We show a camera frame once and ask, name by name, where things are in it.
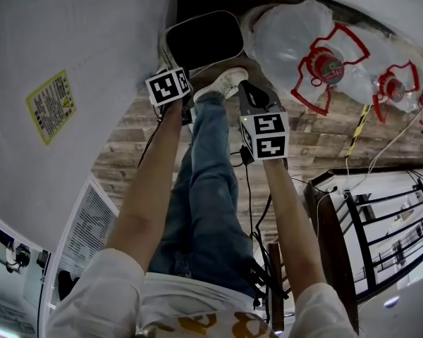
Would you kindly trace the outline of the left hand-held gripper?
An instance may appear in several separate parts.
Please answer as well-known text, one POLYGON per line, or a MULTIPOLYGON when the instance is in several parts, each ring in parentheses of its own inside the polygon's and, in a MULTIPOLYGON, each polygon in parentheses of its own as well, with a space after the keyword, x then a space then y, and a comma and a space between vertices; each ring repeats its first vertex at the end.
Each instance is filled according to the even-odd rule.
POLYGON ((192 122, 191 85, 188 74, 182 67, 161 70, 157 75, 145 80, 145 84, 149 92, 149 100, 153 107, 159 110, 161 119, 169 106, 174 101, 180 100, 182 102, 182 124, 189 125, 192 122))

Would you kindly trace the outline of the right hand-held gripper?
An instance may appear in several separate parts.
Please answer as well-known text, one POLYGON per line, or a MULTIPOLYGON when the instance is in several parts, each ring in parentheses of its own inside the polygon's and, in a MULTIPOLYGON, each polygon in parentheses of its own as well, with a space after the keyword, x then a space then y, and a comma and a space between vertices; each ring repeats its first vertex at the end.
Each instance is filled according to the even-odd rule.
POLYGON ((238 85, 240 130, 244 145, 256 161, 288 155, 288 113, 277 94, 248 80, 238 85))

